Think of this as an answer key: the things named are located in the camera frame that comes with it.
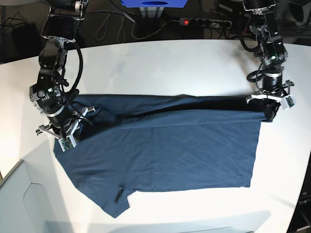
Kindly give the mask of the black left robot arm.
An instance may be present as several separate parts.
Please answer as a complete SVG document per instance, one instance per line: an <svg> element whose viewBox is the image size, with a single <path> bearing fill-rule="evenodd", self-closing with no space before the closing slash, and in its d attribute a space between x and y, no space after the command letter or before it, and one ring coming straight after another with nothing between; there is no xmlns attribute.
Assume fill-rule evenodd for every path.
<svg viewBox="0 0 311 233"><path fill-rule="evenodd" d="M271 122L279 108L288 110L296 105L291 94L294 83L290 80L283 81L283 63L286 62L288 53L274 13L276 3L273 0L244 0L242 4L250 15L249 29L256 37L257 46L247 47L240 29L238 38L246 51L260 59L258 69L246 77L248 82L256 86L255 92L246 98L246 103L261 101L267 121Z"/></svg>

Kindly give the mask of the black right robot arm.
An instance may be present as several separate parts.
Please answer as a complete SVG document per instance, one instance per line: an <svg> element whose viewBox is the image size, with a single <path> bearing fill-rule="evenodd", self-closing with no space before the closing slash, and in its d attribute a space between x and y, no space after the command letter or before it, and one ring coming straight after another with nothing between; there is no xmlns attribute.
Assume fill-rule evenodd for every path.
<svg viewBox="0 0 311 233"><path fill-rule="evenodd" d="M77 85L83 72L83 56L75 36L80 28L87 0L50 0L50 11L41 36L47 40L40 52L38 62L40 70L36 84L30 87L29 97L33 106L49 119L48 125L41 125L36 134L52 135L62 151L76 147L76 137L81 128L81 121L90 122L86 115L95 111L95 107L83 106L77 109L72 100L79 94ZM68 48L71 44L78 53L79 65L77 77L69 86L65 79L65 65Z"/></svg>

